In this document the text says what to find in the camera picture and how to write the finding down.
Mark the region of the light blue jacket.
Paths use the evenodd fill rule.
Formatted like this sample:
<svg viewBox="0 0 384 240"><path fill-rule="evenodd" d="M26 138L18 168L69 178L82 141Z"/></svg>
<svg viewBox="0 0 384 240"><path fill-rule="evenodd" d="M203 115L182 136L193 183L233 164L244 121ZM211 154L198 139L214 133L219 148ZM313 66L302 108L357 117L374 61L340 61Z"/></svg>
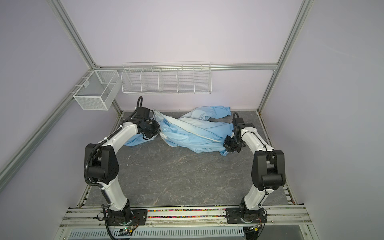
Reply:
<svg viewBox="0 0 384 240"><path fill-rule="evenodd" d="M231 109L223 106L198 107L177 118L154 111L155 120L160 125L160 136L170 147L183 147L195 153L219 152L226 156L224 147L227 136L231 136L234 127L230 123L210 122L209 119L221 119L231 115Z"/></svg>

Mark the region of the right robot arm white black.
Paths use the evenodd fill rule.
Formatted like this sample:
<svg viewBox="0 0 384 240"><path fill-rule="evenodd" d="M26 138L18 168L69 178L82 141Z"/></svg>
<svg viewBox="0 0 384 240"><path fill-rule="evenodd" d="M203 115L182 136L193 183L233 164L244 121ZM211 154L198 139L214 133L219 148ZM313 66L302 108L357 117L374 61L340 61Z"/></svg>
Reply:
<svg viewBox="0 0 384 240"><path fill-rule="evenodd" d="M224 147L229 152L240 152L248 147L253 153L252 186L240 203L240 219L245 223L265 222L263 204L271 193L286 183L285 155L270 146L252 124L237 124Z"/></svg>

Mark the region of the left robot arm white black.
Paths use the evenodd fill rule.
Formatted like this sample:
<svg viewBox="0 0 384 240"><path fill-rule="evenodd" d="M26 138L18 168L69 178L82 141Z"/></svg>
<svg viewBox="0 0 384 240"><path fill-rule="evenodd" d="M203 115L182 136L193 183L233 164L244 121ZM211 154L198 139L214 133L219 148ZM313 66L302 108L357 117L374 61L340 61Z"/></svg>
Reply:
<svg viewBox="0 0 384 240"><path fill-rule="evenodd" d="M122 123L111 135L85 148L84 179L87 185L97 187L107 204L103 205L108 221L127 225L133 219L131 204L118 180L117 152L137 134L146 140L161 132L156 120L133 118Z"/></svg>

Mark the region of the white mesh box basket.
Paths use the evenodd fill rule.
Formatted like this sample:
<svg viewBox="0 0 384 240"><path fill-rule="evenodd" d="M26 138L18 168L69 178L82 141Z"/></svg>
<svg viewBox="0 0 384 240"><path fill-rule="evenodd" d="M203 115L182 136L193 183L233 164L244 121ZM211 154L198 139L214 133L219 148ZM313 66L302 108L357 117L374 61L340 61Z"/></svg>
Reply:
<svg viewBox="0 0 384 240"><path fill-rule="evenodd" d="M74 99L83 110L107 111L120 89L118 71L93 70L74 93Z"/></svg>

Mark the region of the white vent grille strip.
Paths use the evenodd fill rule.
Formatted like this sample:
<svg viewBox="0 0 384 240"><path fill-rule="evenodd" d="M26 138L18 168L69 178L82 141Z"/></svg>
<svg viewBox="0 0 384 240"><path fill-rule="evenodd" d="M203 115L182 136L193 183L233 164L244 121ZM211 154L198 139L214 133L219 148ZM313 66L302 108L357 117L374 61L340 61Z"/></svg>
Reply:
<svg viewBox="0 0 384 240"><path fill-rule="evenodd" d="M138 228L131 237L119 237L119 230L112 230L117 240L133 239L197 239L218 237L244 237L242 227L207 227L207 228ZM105 229L72 230L68 240L109 240L110 236Z"/></svg>

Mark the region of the small green circuit board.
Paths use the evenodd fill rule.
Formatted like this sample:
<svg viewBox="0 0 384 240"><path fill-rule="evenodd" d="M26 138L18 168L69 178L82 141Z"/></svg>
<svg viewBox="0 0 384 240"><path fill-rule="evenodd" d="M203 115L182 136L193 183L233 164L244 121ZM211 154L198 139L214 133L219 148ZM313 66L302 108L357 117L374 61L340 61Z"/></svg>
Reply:
<svg viewBox="0 0 384 240"><path fill-rule="evenodd" d="M119 237L131 237L133 234L134 230L133 229L128 229L128 228L123 228L119 230Z"/></svg>

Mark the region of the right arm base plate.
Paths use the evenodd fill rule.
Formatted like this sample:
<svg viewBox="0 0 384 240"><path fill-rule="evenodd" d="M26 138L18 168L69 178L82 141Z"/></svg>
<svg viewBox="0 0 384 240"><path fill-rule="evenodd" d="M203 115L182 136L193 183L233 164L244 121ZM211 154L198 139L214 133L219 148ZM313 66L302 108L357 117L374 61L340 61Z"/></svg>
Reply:
<svg viewBox="0 0 384 240"><path fill-rule="evenodd" d="M267 214L263 209L226 208L224 216L228 224L264 224L267 222Z"/></svg>

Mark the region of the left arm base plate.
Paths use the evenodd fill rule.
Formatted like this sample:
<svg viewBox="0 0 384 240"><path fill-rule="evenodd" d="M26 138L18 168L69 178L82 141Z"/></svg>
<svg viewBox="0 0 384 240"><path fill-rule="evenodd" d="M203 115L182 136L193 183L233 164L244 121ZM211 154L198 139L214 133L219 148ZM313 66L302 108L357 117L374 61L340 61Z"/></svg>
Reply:
<svg viewBox="0 0 384 240"><path fill-rule="evenodd" d="M125 211L107 209L106 214L109 226L143 226L146 223L148 211L146 209Z"/></svg>

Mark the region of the aluminium mounting rail front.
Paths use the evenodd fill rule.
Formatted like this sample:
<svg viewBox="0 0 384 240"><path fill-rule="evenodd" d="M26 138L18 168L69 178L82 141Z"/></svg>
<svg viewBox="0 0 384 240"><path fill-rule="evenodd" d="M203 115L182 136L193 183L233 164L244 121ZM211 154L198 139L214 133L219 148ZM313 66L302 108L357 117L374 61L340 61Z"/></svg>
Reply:
<svg viewBox="0 0 384 240"><path fill-rule="evenodd" d="M138 207L133 209L146 209L148 211L145 225L138 227L224 227L254 226L256 224L228 224L224 216L226 208L236 206L213 207ZM311 225L313 222L303 205L264 206L267 214L267 226L276 225Z"/></svg>

